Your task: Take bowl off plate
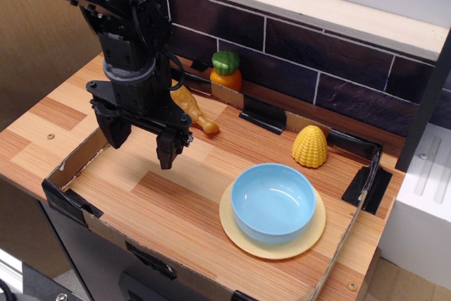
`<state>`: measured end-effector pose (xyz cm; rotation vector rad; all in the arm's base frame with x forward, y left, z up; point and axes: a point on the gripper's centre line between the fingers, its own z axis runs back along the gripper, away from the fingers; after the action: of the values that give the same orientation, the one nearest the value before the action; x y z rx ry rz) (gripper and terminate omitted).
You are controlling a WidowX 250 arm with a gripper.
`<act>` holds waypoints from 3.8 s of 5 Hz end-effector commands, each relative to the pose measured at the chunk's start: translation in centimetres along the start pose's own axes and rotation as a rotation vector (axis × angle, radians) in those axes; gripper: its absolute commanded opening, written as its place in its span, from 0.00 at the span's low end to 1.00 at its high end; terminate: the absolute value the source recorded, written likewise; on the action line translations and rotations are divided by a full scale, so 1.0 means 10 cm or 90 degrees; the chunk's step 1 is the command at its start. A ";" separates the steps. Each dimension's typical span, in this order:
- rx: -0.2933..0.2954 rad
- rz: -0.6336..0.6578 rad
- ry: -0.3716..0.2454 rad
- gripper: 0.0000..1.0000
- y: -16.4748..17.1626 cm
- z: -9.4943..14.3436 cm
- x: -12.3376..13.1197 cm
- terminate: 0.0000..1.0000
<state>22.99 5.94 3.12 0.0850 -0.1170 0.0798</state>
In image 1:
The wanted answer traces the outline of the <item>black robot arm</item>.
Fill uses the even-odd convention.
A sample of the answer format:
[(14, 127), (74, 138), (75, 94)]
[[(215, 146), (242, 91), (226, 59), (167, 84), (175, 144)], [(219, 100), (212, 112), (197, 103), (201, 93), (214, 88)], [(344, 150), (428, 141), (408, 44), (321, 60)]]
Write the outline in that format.
[(171, 97), (182, 85), (171, 76), (171, 20), (155, 0), (66, 1), (82, 11), (103, 51), (106, 79), (86, 88), (108, 143), (119, 148), (132, 127), (154, 133), (161, 168), (170, 169), (192, 141), (192, 120)]

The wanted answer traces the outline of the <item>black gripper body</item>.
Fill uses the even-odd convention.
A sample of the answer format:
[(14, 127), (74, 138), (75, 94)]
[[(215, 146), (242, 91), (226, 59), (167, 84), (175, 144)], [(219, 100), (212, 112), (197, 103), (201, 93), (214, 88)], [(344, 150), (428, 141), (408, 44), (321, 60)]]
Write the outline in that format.
[(106, 80), (91, 80), (86, 89), (92, 95), (92, 108), (103, 104), (115, 109), (134, 125), (156, 135), (170, 133), (188, 146), (192, 139), (192, 119), (171, 97), (169, 58), (160, 54), (146, 61), (139, 70), (122, 69), (103, 62)]

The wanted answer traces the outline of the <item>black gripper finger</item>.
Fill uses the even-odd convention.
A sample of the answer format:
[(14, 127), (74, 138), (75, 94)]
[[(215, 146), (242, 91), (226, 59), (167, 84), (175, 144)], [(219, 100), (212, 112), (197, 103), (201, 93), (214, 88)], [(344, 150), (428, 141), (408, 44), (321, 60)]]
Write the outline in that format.
[(131, 122), (126, 120), (119, 111), (109, 109), (103, 104), (96, 104), (94, 112), (108, 143), (114, 149), (120, 148), (131, 133)]
[(157, 157), (163, 170), (171, 169), (177, 155), (183, 152), (184, 144), (175, 135), (160, 133), (156, 138)]

